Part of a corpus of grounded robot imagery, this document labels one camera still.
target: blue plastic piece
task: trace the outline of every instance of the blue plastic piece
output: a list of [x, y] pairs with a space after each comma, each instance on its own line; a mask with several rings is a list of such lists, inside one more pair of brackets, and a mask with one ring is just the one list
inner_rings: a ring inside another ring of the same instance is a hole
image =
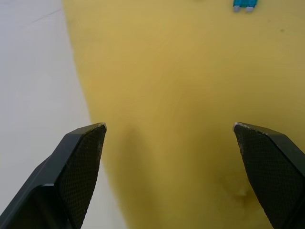
[[253, 8], [256, 6], [257, 0], [234, 0], [233, 8], [234, 11], [239, 11], [239, 9], [246, 8], [247, 12], [251, 12]]

